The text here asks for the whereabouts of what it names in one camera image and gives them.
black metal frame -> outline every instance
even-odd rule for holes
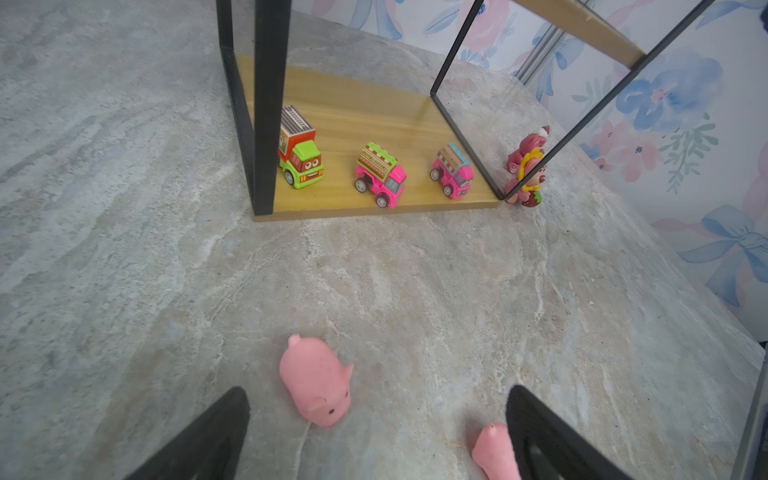
[[[632,480],[524,386],[509,391],[507,427],[522,480]]]
[[[475,0],[469,9],[445,62],[440,68],[429,96],[435,102],[445,121],[453,130],[465,151],[475,162],[486,183],[499,200],[507,200],[532,179],[540,169],[589,124],[611,101],[616,98],[640,72],[648,66],[680,33],[683,32],[714,0],[701,0],[675,27],[619,81],[509,192],[498,186],[485,168],[472,145],[451,117],[438,97],[440,84],[448,73],[464,38],[477,17],[483,0]],[[219,48],[227,76],[227,86],[232,102],[240,153],[248,182],[248,193],[254,215],[270,215],[274,209],[277,173],[276,149],[280,136],[280,109],[283,106],[286,60],[288,56],[288,31],[290,27],[290,0],[256,0],[253,43],[253,124],[250,122],[243,84],[237,70],[232,32],[232,0],[217,0],[216,14],[219,25]]]
[[[233,387],[125,480],[233,480],[249,420],[248,397]]]
[[[597,115],[605,108],[608,104],[610,104],[614,98],[616,98],[617,95],[619,95],[619,92],[624,90],[624,88],[630,84],[631,81],[633,81],[640,72],[648,66],[656,57],[659,56],[659,54],[667,47],[669,46],[672,41],[677,38],[681,33],[683,33],[683,30],[685,30],[688,25],[694,22],[696,18],[701,15],[704,10],[707,9],[714,0],[702,0],[699,2],[696,7],[694,7],[693,10],[688,12],[688,15],[683,18],[680,23],[675,25],[670,32],[661,39],[661,41],[656,44],[656,46],[648,52],[647,55],[645,55],[641,60],[639,60],[635,65],[633,65],[630,72],[619,81],[613,89],[611,89],[608,94],[603,97],[602,100],[598,102],[577,124],[574,126],[568,133],[565,134],[565,136],[560,140],[539,162],[539,164],[528,172],[528,175],[525,175],[522,180],[520,180],[515,187],[513,187],[509,192],[504,192],[497,184],[496,181],[491,177],[488,170],[485,168],[485,165],[483,165],[482,161],[478,157],[478,155],[475,153],[475,151],[472,149],[472,146],[467,141],[466,137],[462,133],[462,131],[458,128],[458,125],[456,125],[456,122],[453,121],[453,118],[451,118],[450,113],[448,113],[448,110],[446,110],[445,106],[442,104],[440,99],[437,96],[438,89],[440,89],[440,84],[442,83],[443,79],[445,78],[445,74],[448,73],[448,69],[451,67],[451,63],[453,63],[453,59],[456,56],[456,53],[458,53],[458,49],[462,46],[462,43],[464,42],[464,37],[467,35],[467,32],[469,31],[469,27],[472,26],[472,22],[475,20],[475,17],[477,17],[478,12],[480,11],[480,7],[482,6],[483,0],[475,0],[475,3],[472,4],[472,8],[469,9],[469,14],[467,15],[467,18],[464,20],[464,25],[462,25],[461,30],[458,31],[458,35],[456,36],[456,39],[453,41],[453,46],[451,47],[451,50],[448,53],[448,57],[445,58],[445,62],[442,64],[442,68],[440,68],[440,73],[438,74],[437,78],[435,79],[435,83],[432,85],[432,88],[429,91],[429,96],[432,97],[432,100],[435,102],[435,105],[437,105],[437,108],[440,110],[440,113],[442,113],[442,116],[445,118],[445,121],[448,122],[448,125],[450,125],[451,129],[453,130],[453,133],[456,134],[456,137],[458,138],[458,141],[462,143],[462,146],[467,151],[467,154],[472,159],[473,162],[475,162],[475,165],[477,165],[477,168],[480,170],[480,173],[482,174],[483,178],[485,178],[485,181],[488,183],[488,185],[491,187],[491,189],[496,194],[496,197],[498,197],[499,200],[507,200],[512,195],[516,194],[521,188],[523,188],[523,185],[525,185],[527,182],[529,182],[542,168],[546,167],[549,161],[560,151],[565,147],[566,144],[568,144],[569,141],[573,140],[573,138],[591,122]]]

blue flower pattern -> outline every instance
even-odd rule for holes
[[[554,53],[554,62],[558,64],[558,67],[561,70],[565,70],[579,58],[583,51],[584,42],[576,37],[570,37],[568,40],[564,41]],[[554,95],[554,91],[552,90],[552,65],[553,61],[548,62],[538,76],[538,83],[536,85],[536,100],[538,101],[541,101],[541,98],[544,95],[549,97]]]
[[[722,90],[723,68],[690,49],[662,55],[616,97],[638,131],[669,133],[698,119]]]
[[[705,12],[701,15],[696,28],[701,28],[713,20],[728,15],[731,12],[736,11],[739,8],[746,8],[747,10],[760,10],[765,7],[765,0],[746,0],[746,2],[735,2],[734,0],[724,0],[723,2],[713,3]]]
[[[349,21],[351,28],[360,30],[368,21],[373,7],[373,0],[357,0],[355,11],[352,13],[352,20]],[[386,9],[386,0],[376,0],[376,29],[382,37],[392,40],[402,39],[402,33],[397,29],[392,19],[389,17],[389,11]]]

toy truck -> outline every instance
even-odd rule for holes
[[[395,208],[402,195],[406,171],[400,162],[375,142],[367,144],[357,159],[355,188],[361,194],[370,189],[376,195],[376,205]]]
[[[280,168],[286,182],[304,188],[323,179],[323,159],[315,145],[315,129],[296,107],[283,107],[280,114]]]
[[[469,160],[455,144],[447,144],[437,153],[429,178],[442,180],[442,192],[453,199],[464,197],[469,191],[475,172]]]

pink flower pattern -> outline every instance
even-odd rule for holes
[[[611,171],[611,170],[613,170],[613,169],[614,169],[614,166],[613,166],[613,165],[609,165],[609,164],[606,164],[606,163],[605,163],[605,159],[604,159],[603,157],[600,157],[600,158],[598,158],[598,159],[597,159],[597,160],[594,162],[594,164],[595,164],[595,165],[597,165],[597,166],[598,166],[598,168],[599,168],[600,170],[602,170],[603,172],[609,172],[609,171]]]
[[[474,3],[472,0],[464,0],[462,9],[458,13],[459,18],[467,17],[472,3]],[[492,47],[507,25],[509,4],[509,0],[485,0],[464,38],[463,46],[471,51],[486,51]],[[462,22],[455,24],[457,30],[462,26]]]
[[[614,126],[610,121],[604,121],[601,132],[592,137],[592,144],[600,148],[600,155],[608,155],[614,147],[622,145],[630,138],[630,125],[621,122]]]
[[[659,140],[658,134],[651,132],[640,132],[625,140],[624,148],[615,154],[614,162],[621,164],[620,172],[626,181],[637,181],[644,168],[648,171],[656,168],[659,159],[656,144]]]

green leaf pattern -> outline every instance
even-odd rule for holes
[[[579,117],[583,117],[585,113],[592,109],[603,99],[605,95],[613,88],[614,76],[612,74],[605,75],[602,85],[599,78],[595,78],[593,81],[587,81],[587,94],[586,95],[571,95],[574,101],[580,104],[584,104],[584,108],[581,109]],[[611,102],[607,107],[603,108],[597,118],[593,120],[593,125],[600,125],[608,119],[608,117],[614,111],[614,102]]]
[[[710,115],[704,113],[703,118],[705,121],[709,120]],[[669,170],[668,172],[670,174],[670,179],[667,181],[669,184],[667,192],[674,192],[677,194],[677,190],[680,188],[686,175],[701,175],[698,171],[698,162],[692,161],[691,156],[696,155],[700,159],[703,159],[704,152],[712,150],[710,145],[717,145],[719,143],[717,137],[701,133],[703,131],[712,131],[714,128],[715,124],[707,123],[696,127],[693,130],[686,130],[681,134],[671,135],[669,137],[670,143],[659,147],[660,152],[669,151],[664,164],[677,165],[676,170]]]

